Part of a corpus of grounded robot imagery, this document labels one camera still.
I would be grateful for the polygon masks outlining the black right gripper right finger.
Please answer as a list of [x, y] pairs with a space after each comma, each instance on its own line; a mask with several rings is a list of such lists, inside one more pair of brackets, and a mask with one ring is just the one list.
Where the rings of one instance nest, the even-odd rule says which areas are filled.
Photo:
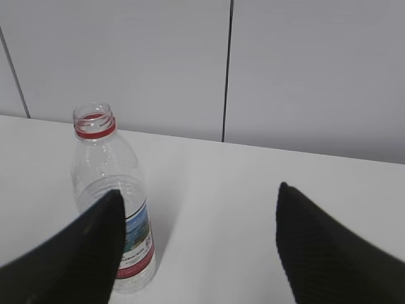
[[404, 303], [404, 262], [286, 182], [278, 190], [275, 222], [278, 255], [296, 303]]

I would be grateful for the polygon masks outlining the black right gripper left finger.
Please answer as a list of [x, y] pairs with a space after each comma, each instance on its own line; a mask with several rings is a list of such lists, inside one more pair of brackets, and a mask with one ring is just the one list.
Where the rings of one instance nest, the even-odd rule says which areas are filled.
[[108, 303], [125, 233], [123, 197], [110, 190], [57, 235], [1, 267], [1, 303]]

